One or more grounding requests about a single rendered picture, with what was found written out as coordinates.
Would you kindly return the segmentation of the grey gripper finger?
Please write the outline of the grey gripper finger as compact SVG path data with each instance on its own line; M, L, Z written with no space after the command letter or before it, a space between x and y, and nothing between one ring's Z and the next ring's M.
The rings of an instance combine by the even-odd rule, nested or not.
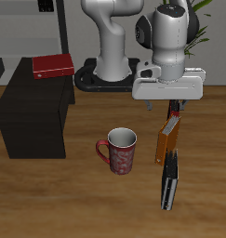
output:
M185 109L185 105L189 102L188 99L183 100L182 102L179 103L179 109L180 110L184 110Z
M146 106L147 106L147 110L148 111L151 111L153 109L153 105L151 102L149 102L148 100L144 100L144 102L146 103Z

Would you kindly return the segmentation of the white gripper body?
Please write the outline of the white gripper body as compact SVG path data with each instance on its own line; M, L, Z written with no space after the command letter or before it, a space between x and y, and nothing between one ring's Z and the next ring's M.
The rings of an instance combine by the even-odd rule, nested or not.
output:
M180 79L160 83L155 78L136 78L132 86L133 99L200 99L206 72L201 68L186 68Z

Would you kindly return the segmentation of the red book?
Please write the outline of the red book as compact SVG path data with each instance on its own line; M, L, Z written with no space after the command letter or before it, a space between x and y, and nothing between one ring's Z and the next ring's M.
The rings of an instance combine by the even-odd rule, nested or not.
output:
M35 79L74 75L70 54L33 57L33 77Z
M170 118L171 115L179 117L179 100L172 99L169 102L167 118Z

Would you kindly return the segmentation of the orange book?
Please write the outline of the orange book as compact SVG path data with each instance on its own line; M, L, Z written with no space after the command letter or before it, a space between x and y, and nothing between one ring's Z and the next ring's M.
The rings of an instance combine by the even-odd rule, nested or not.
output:
M181 117L177 113L171 114L158 133L155 154L155 162L158 165L163 165L165 163L166 153L172 152L176 147L180 119Z

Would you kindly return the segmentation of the black book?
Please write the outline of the black book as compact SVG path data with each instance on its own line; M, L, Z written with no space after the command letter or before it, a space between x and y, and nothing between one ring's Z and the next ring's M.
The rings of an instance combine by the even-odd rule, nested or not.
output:
M162 175L161 208L171 210L179 180L178 151L166 153Z

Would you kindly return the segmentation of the red patterned mug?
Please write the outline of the red patterned mug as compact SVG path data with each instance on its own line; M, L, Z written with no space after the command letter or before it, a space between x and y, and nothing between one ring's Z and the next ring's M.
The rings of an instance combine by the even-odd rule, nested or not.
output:
M125 127L117 127L108 133L107 139L101 139L96 143L96 152L110 166L114 174L125 175L132 169L136 142L137 135L134 131ZM108 148L109 157L100 151L100 145Z

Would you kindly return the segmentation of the green pot plant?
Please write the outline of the green pot plant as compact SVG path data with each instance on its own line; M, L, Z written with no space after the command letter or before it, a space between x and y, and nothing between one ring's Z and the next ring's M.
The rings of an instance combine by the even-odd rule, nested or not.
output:
M208 41L208 38L203 38L206 33L206 26L201 28L199 19L196 15L196 11L202 7L207 6L213 0L200 0L195 5L193 4L195 0L163 0L164 4L170 3L184 7L187 10L188 16L188 36L187 36L187 46L184 49L184 54L188 57L192 56L193 53L191 49L199 43L204 43Z

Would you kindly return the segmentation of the dark brown desk caddy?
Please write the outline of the dark brown desk caddy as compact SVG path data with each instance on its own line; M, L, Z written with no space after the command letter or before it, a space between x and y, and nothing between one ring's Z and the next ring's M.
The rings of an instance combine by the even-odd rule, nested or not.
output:
M63 159L63 129L74 103L70 76L36 80L23 58L0 99L0 130L11 159Z

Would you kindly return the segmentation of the black binders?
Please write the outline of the black binders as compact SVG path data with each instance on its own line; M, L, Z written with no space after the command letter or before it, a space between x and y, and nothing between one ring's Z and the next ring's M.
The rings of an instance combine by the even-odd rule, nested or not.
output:
M53 12L53 0L37 0L38 9L40 12Z

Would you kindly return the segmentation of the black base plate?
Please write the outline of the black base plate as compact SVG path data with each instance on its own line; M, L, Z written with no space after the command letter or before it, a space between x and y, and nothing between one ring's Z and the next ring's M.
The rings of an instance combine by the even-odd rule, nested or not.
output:
M129 58L131 74L118 82L107 82L93 73L96 68L96 59L86 59L85 64L74 74L74 83L78 89L86 92L131 92L139 59Z

